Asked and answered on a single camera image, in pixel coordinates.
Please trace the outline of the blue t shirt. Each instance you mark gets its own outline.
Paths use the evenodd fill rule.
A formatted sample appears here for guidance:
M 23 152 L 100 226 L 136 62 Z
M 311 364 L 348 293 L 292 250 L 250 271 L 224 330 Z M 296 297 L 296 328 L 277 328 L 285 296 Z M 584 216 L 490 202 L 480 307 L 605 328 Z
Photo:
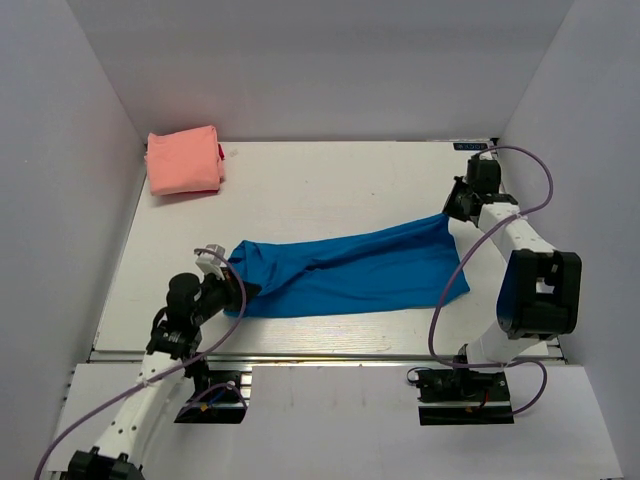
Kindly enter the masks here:
M 384 230 L 291 244 L 242 241 L 230 263 L 260 288 L 245 314 L 297 318 L 433 308 L 469 292 L 443 214 Z

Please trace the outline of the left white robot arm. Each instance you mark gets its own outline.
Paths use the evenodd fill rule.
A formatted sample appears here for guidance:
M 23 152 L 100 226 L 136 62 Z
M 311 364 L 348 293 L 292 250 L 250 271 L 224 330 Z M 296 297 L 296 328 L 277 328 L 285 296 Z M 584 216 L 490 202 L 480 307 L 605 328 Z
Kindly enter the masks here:
M 104 433 L 87 451 L 76 451 L 69 479 L 142 479 L 152 444 L 188 401 L 244 399 L 239 381 L 212 372 L 197 359 L 201 325 L 217 313 L 239 313 L 261 287 L 236 278 L 224 268 L 203 279 L 181 273 L 169 281 L 166 305 L 155 315 L 136 384 Z

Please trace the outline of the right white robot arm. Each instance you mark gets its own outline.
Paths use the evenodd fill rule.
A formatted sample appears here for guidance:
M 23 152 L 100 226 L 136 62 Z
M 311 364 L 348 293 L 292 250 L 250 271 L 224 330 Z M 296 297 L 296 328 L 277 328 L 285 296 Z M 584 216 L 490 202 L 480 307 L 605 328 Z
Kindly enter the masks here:
M 528 222 L 540 207 L 520 208 L 500 190 L 501 167 L 480 153 L 454 179 L 443 213 L 471 222 L 492 241 L 506 261 L 496 301 L 496 319 L 460 351 L 463 366 L 451 374 L 453 390 L 472 399 L 488 385 L 487 372 L 514 362 L 525 350 L 570 334 L 577 324 L 582 261 L 578 254 L 556 249 Z

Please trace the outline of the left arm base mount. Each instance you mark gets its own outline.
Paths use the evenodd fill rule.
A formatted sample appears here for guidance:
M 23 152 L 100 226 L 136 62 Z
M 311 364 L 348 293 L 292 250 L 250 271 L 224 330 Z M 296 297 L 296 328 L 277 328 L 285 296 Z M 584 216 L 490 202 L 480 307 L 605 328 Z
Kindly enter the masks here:
M 238 425 L 249 404 L 251 372 L 213 369 L 194 383 L 195 393 L 188 399 L 174 422 L 177 424 Z

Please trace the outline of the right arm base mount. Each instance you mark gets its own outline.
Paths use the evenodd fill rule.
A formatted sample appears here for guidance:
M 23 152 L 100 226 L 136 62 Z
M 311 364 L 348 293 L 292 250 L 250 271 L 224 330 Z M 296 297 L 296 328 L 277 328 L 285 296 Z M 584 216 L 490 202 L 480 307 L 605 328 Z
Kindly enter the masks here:
M 504 373 L 414 367 L 407 382 L 419 390 L 421 426 L 507 425 L 514 423 Z

